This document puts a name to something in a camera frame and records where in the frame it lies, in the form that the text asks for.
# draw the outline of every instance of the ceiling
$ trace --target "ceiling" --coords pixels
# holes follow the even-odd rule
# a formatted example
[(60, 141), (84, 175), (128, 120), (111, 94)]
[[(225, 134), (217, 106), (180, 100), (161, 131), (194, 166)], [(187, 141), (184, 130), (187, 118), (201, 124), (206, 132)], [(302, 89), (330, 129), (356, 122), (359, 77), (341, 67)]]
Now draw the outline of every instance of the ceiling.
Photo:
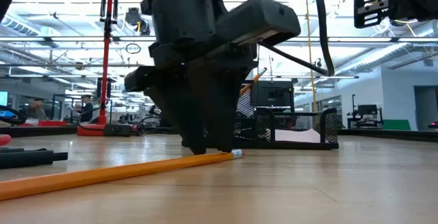
[[(128, 8), (140, 7), (141, 0), (119, 0), (118, 4), (118, 23), (113, 26), (113, 36), (138, 36), (135, 28), (124, 23), (123, 18)], [(230, 10), (246, 0), (224, 0), (225, 6)], [(306, 20), (306, 0), (277, 0), (295, 10), (298, 15), (302, 34), (301, 37), (307, 37), (308, 26)], [(406, 26), (394, 27), (385, 21), (381, 26), (371, 27), (367, 29), (356, 29), (353, 19), (353, 4), (354, 0), (325, 0), (327, 10), (327, 27), (328, 36), (330, 37), (361, 37), (361, 38), (378, 38), (378, 37), (393, 37), (393, 36), (411, 36), (410, 31)], [(36, 31), (38, 36), (102, 36), (103, 24), (99, 22), (100, 0), (13, 0), (8, 16), (19, 23), (22, 23)], [(316, 10), (315, 0), (309, 0), (309, 27), (310, 36), (317, 38), (319, 36), (318, 13)], [(154, 29), (152, 20), (148, 16), (143, 18), (150, 23), (151, 38), (149, 41), (137, 42), (141, 46), (141, 52), (130, 54), (125, 47), (129, 42), (113, 42), (112, 50), (109, 53), (110, 64), (145, 64), (153, 65), (153, 59), (150, 58), (147, 47), (153, 42)], [(422, 23), (411, 24), (415, 30), (422, 26)], [(14, 31), (10, 27), (0, 26), (0, 36), (18, 36), (24, 35)], [(35, 42), (9, 42), (13, 46), (22, 51), (26, 51), (37, 56), (37, 60), (27, 58), (31, 62), (40, 62), (41, 58), (46, 59), (52, 64), (74, 64), (83, 62), (84, 64), (102, 64), (103, 58), (103, 43), (102, 42), (57, 42), (57, 48), (38, 44)], [(333, 61), (336, 66), (343, 66), (352, 62), (355, 57), (364, 54), (371, 49), (386, 47), (378, 43), (368, 44), (331, 44), (330, 51)], [(301, 42), (290, 42), (279, 46), (283, 51), (292, 54), (304, 60), (309, 59), (309, 48), (306, 40)], [(410, 54), (403, 57), (420, 57), (424, 53), (422, 46), (415, 47)], [(318, 61), (323, 59), (321, 48), (318, 43), (312, 43), (311, 59)], [(3, 63), (8, 63), (8, 59), (0, 59)], [(267, 67), (269, 74), (273, 75), (308, 75), (309, 70), (296, 63), (293, 63), (275, 53), (269, 52), (267, 49), (259, 51), (259, 66), (260, 68)], [(126, 75), (132, 72), (135, 67), (110, 67), (109, 74)], [(101, 67), (87, 68), (86, 72), (78, 71), (74, 68), (63, 68), (64, 73), (94, 75), (102, 72)]]

